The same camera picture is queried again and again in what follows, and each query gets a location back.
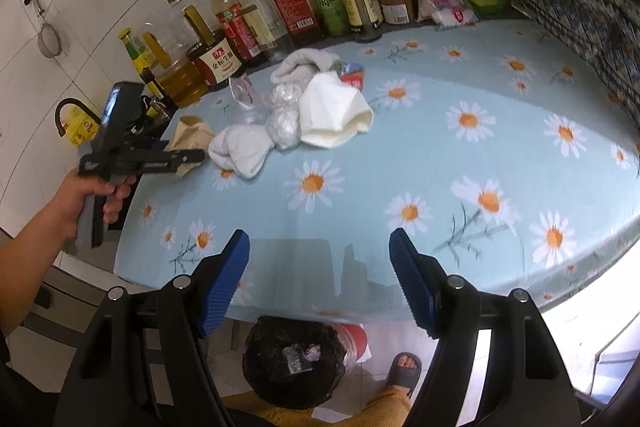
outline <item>crumpled brown paper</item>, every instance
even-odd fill
[[[203,149],[207,150],[209,142],[214,139],[215,133],[209,124],[197,116],[181,116],[174,137],[164,148],[165,151],[176,149]],[[187,163],[180,165],[175,175],[182,178],[191,169],[198,167],[201,163]]]

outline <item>ribbed blue pad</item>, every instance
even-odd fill
[[[205,337],[208,337],[211,331],[217,330],[222,324],[240,278],[249,263],[249,250],[249,236],[245,232],[241,232],[238,242],[228,254],[218,277],[211,283],[209,291],[207,291],[200,318],[200,331]]]
[[[423,330],[436,327],[435,297],[418,269],[420,254],[403,229],[395,229],[389,237],[389,259],[409,303],[415,323]]]

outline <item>mustard yellow pants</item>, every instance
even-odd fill
[[[276,407],[253,393],[242,393],[222,399],[225,407],[263,418],[276,427],[324,427],[330,425],[311,418],[313,409],[293,410]],[[409,414],[411,403],[407,395],[388,390],[374,397],[357,415],[334,423],[339,427],[401,427]]]

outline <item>light blue floral tablecloth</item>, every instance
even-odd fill
[[[334,150],[274,150],[248,182],[208,159],[182,179],[144,176],[117,275],[160,287],[243,229],[251,258],[230,317],[400,320],[411,315],[388,258],[395,227],[448,273],[486,291],[524,287],[539,305],[640,236],[634,126],[535,23],[412,28],[332,51],[366,67],[370,133]],[[252,75],[258,91],[271,69]],[[219,132],[227,105],[224,90],[180,114]]]

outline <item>crumpled white towel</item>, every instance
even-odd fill
[[[231,125],[209,143],[209,157],[222,169],[247,180],[264,163],[274,143],[263,125]]]
[[[335,53],[313,48],[296,50],[271,73],[271,82],[276,85],[298,84],[305,90],[316,73],[329,71],[336,60],[340,60],[340,57]]]

